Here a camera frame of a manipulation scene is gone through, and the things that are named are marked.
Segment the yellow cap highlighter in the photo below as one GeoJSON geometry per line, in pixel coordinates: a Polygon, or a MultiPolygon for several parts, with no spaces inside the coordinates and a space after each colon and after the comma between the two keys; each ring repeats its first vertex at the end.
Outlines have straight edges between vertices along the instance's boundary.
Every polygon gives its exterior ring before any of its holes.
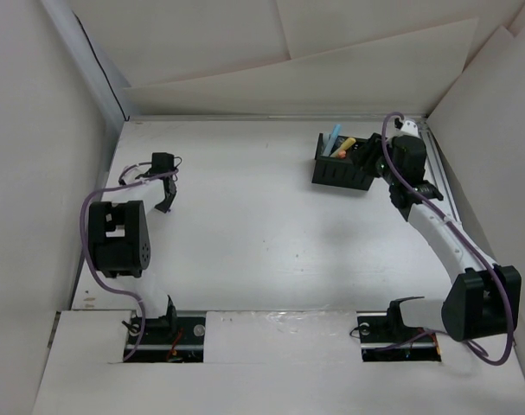
{"type": "Polygon", "coordinates": [[[356,139],[353,138],[353,137],[348,137],[346,138],[342,143],[341,145],[339,146],[339,148],[337,149],[339,152],[341,151],[347,151],[348,149],[350,149],[354,144],[356,143],[356,139]]]}

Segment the black slotted organizer container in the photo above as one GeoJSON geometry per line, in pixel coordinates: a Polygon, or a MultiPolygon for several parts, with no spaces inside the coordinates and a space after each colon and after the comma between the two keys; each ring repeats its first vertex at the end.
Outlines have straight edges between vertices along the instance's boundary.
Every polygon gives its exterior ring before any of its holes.
{"type": "Polygon", "coordinates": [[[344,159],[323,155],[327,141],[327,134],[320,133],[315,153],[315,166],[311,182],[338,188],[350,188],[368,191],[374,178],[366,174],[360,167],[355,166],[352,156],[368,141],[366,138],[357,138],[355,144],[347,150],[344,159]]]}

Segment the blue cap highlighter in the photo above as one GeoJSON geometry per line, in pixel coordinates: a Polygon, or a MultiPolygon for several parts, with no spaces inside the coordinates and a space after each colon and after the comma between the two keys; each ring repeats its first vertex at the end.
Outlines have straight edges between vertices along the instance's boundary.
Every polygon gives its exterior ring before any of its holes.
{"type": "Polygon", "coordinates": [[[334,128],[332,129],[330,133],[330,140],[327,144],[325,152],[322,152],[322,156],[332,157],[331,155],[338,149],[336,141],[339,138],[341,129],[342,129],[342,126],[340,124],[336,124],[334,126],[334,128]]]}

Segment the green cap highlighter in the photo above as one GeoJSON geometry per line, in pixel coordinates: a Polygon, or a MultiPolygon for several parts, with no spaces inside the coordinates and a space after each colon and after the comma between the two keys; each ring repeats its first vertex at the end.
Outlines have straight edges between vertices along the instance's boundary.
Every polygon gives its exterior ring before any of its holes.
{"type": "Polygon", "coordinates": [[[325,152],[325,149],[327,147],[327,144],[330,140],[330,134],[323,134],[322,137],[322,152],[325,152]]]}

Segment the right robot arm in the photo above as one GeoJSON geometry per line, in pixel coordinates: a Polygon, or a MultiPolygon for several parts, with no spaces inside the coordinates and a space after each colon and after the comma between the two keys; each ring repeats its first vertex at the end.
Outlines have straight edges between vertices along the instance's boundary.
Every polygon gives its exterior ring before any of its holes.
{"type": "Polygon", "coordinates": [[[414,136],[383,145],[373,134],[352,156],[355,166],[388,185],[391,203],[426,240],[445,268],[451,288],[444,297],[409,297],[385,319],[387,334],[406,340],[417,327],[439,329],[457,342],[513,333],[518,324],[522,277],[499,265],[443,213],[443,195],[425,179],[426,145],[414,136]]]}

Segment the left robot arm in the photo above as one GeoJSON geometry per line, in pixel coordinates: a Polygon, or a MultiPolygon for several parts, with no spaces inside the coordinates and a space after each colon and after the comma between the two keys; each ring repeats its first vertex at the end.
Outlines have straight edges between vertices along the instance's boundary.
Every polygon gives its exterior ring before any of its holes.
{"type": "Polygon", "coordinates": [[[134,335],[149,332],[162,343],[176,337],[178,322],[170,295],[145,274],[153,256],[147,215],[170,211],[181,163],[179,156],[154,152],[149,161],[125,167],[115,186],[88,196],[80,213],[93,278],[104,290],[136,302],[134,335]]]}

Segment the aluminium rail right side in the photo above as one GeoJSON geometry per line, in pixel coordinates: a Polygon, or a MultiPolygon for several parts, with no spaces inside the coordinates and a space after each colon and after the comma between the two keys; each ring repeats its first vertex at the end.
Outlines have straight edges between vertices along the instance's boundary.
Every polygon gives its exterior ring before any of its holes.
{"type": "Polygon", "coordinates": [[[522,277],[514,266],[499,265],[464,231],[439,147],[427,127],[423,139],[432,152],[432,176],[446,191],[448,208],[440,215],[419,204],[412,208],[408,223],[426,239],[451,280],[449,293],[439,301],[441,328],[457,342],[506,335],[507,343],[512,343],[522,277]]]}

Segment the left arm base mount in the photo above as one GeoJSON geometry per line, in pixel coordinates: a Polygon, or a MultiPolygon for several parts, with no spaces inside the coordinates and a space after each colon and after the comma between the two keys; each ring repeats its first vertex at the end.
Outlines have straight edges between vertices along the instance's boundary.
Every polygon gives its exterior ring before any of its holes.
{"type": "Polygon", "coordinates": [[[127,328],[123,360],[127,363],[203,363],[207,313],[177,311],[171,299],[165,316],[145,321],[133,315],[127,328]]]}

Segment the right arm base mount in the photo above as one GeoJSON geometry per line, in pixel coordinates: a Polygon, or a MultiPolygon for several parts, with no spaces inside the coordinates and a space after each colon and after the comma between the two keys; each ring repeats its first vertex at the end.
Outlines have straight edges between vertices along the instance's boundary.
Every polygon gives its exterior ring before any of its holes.
{"type": "Polygon", "coordinates": [[[391,301],[385,311],[360,311],[349,336],[361,346],[363,362],[441,362],[439,343],[434,333],[421,327],[408,327],[400,306],[419,297],[391,301]]]}

